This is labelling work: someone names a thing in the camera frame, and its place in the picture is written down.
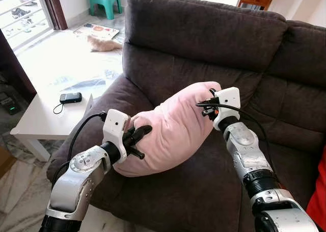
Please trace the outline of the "pink pillow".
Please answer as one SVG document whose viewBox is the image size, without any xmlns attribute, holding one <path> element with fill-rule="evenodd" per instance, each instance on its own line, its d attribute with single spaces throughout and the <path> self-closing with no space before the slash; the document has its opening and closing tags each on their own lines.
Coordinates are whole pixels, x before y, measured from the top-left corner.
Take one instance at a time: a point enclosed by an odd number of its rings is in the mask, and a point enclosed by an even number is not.
<svg viewBox="0 0 326 232">
<path fill-rule="evenodd" d="M 202 116 L 197 103 L 212 98 L 210 89 L 221 90 L 217 82 L 198 82 L 179 90 L 151 111 L 139 112 L 130 125 L 153 129 L 135 147 L 144 159 L 128 156 L 114 165 L 126 177 L 152 175 L 182 164 L 196 153 L 213 130 L 212 121 Z"/>
</svg>

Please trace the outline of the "dark brown fabric sofa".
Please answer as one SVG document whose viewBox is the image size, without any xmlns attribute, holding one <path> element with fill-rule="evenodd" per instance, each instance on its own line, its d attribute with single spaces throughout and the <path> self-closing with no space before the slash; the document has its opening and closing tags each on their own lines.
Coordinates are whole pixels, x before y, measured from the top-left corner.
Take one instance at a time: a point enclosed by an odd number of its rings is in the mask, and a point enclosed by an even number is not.
<svg viewBox="0 0 326 232">
<path fill-rule="evenodd" d="M 149 111 L 182 88 L 237 87 L 245 124 L 270 141 L 280 183 L 306 208 L 326 139 L 325 29 L 198 0 L 127 0 L 123 73 L 90 114 Z M 156 232 L 254 232 L 247 193 L 225 141 L 212 131 L 188 160 L 162 173 L 111 170 L 90 204 Z"/>
</svg>

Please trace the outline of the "printed floor mat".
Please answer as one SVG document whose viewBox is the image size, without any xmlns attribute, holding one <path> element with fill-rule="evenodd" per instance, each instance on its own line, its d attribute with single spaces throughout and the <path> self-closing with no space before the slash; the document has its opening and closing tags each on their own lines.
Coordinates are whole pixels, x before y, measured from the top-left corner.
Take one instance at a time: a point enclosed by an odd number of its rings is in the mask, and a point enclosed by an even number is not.
<svg viewBox="0 0 326 232">
<path fill-rule="evenodd" d="M 73 34 L 79 38 L 86 38 L 90 35 L 98 39 L 113 39 L 119 32 L 119 29 L 84 23 L 75 29 Z"/>
</svg>

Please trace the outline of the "red pillow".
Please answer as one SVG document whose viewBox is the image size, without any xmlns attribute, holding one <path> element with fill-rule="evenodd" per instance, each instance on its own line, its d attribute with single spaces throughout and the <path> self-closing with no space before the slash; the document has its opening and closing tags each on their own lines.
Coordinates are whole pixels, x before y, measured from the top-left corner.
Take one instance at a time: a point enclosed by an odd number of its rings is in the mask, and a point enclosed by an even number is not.
<svg viewBox="0 0 326 232">
<path fill-rule="evenodd" d="M 316 223 L 317 227 L 324 231 L 326 229 L 326 147 L 317 166 L 319 176 L 316 180 L 316 190 L 314 191 L 306 212 Z"/>
</svg>

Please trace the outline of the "white low table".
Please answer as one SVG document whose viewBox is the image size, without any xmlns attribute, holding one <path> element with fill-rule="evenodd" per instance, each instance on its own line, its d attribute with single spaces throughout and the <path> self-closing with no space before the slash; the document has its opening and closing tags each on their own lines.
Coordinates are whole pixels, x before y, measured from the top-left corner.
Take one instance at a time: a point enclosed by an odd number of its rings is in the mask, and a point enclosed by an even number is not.
<svg viewBox="0 0 326 232">
<path fill-rule="evenodd" d="M 18 139 L 37 160 L 47 162 L 50 153 L 39 140 L 65 140 L 94 101 L 93 94 L 84 94 L 81 102 L 63 105 L 57 115 L 53 109 L 59 104 L 58 94 L 37 94 L 10 134 Z"/>
</svg>

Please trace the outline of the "orange cat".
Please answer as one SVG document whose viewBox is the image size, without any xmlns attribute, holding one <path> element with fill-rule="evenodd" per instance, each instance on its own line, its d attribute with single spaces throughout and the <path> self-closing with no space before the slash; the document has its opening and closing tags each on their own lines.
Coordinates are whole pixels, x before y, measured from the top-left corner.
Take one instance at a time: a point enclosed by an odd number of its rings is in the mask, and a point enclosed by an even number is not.
<svg viewBox="0 0 326 232">
<path fill-rule="evenodd" d="M 105 52 L 123 48 L 121 43 L 112 39 L 99 39 L 92 35 L 87 35 L 87 42 L 91 52 Z"/>
</svg>

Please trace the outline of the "black box with green light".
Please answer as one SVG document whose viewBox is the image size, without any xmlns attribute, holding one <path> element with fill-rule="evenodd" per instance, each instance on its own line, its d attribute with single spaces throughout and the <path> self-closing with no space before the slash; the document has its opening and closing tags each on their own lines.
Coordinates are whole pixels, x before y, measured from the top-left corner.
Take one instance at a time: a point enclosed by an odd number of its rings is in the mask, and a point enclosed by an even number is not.
<svg viewBox="0 0 326 232">
<path fill-rule="evenodd" d="M 0 91 L 0 108 L 4 109 L 9 115 L 16 115 L 21 111 L 18 102 L 8 92 Z"/>
</svg>

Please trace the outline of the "green plastic stool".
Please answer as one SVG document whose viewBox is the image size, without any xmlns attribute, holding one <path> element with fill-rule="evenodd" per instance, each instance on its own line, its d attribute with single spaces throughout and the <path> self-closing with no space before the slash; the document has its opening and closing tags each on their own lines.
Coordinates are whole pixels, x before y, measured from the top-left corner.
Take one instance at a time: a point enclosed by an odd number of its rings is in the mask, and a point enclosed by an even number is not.
<svg viewBox="0 0 326 232">
<path fill-rule="evenodd" d="M 117 13 L 123 13 L 120 0 L 89 0 L 89 14 L 91 16 L 95 16 L 95 7 L 97 5 L 103 6 L 108 20 L 114 20 L 115 8 L 117 8 Z"/>
</svg>

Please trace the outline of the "dark brown door frame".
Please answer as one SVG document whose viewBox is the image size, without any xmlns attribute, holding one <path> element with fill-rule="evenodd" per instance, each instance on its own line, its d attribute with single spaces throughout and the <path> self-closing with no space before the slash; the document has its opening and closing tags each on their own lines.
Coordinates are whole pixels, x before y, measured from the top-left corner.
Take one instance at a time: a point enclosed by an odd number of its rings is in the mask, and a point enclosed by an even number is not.
<svg viewBox="0 0 326 232">
<path fill-rule="evenodd" d="M 54 30 L 66 30 L 68 24 L 60 0 L 43 0 Z"/>
</svg>

